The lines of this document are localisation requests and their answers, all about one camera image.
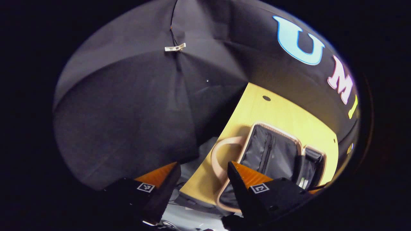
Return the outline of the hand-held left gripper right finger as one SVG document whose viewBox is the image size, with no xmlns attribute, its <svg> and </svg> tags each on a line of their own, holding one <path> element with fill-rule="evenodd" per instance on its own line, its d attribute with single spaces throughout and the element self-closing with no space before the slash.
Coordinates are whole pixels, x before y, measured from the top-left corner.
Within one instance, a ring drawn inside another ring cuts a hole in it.
<svg viewBox="0 0 411 231">
<path fill-rule="evenodd" d="M 313 198 L 287 178 L 272 179 L 235 161 L 228 163 L 227 175 L 245 221 L 253 225 L 274 222 Z"/>
</svg>

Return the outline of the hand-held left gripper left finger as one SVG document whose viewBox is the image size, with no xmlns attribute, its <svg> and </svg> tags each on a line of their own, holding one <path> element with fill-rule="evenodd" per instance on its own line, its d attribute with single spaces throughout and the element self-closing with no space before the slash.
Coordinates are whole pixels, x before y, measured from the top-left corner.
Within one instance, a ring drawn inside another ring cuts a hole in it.
<svg viewBox="0 0 411 231">
<path fill-rule="evenodd" d="M 139 177 L 123 177 L 103 189 L 103 205 L 122 220 L 156 225 L 160 222 L 181 176 L 172 162 Z"/>
</svg>

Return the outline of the white plastic clip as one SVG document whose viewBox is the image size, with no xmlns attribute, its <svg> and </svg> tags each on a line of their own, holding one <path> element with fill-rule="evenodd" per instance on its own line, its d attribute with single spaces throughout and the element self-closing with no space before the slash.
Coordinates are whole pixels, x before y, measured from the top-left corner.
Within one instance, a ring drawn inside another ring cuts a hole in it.
<svg viewBox="0 0 411 231">
<path fill-rule="evenodd" d="M 186 43 L 182 43 L 178 46 L 173 46 L 173 47 L 164 47 L 165 52 L 181 52 L 184 48 L 186 48 Z"/>
</svg>

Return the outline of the pink suitcase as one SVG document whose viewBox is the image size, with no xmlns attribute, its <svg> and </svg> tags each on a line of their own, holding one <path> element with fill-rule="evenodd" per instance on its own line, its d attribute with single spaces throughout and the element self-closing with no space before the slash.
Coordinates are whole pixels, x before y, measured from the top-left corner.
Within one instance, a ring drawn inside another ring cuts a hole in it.
<svg viewBox="0 0 411 231">
<path fill-rule="evenodd" d="M 217 160 L 219 149 L 225 145 L 241 146 L 235 162 L 272 179 L 284 177 L 298 186 L 301 177 L 308 178 L 310 183 L 306 190 L 319 187 L 325 174 L 327 156 L 323 151 L 303 146 L 296 137 L 270 124 L 255 122 L 247 136 L 223 139 L 211 151 L 212 169 L 222 183 L 216 204 L 225 211 L 240 212 L 227 171 Z"/>
</svg>

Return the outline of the black backdrop cloth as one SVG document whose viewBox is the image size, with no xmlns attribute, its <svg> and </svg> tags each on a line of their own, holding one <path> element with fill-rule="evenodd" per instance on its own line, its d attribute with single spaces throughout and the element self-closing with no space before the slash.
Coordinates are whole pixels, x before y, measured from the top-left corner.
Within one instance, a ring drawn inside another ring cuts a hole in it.
<svg viewBox="0 0 411 231">
<path fill-rule="evenodd" d="M 164 47 L 186 43 L 181 52 Z M 360 121 L 349 68 L 297 17 L 260 0 L 150 0 L 84 41 L 55 89 L 55 140 L 74 177 L 101 190 L 198 157 L 249 83 L 317 117 L 347 148 Z"/>
</svg>

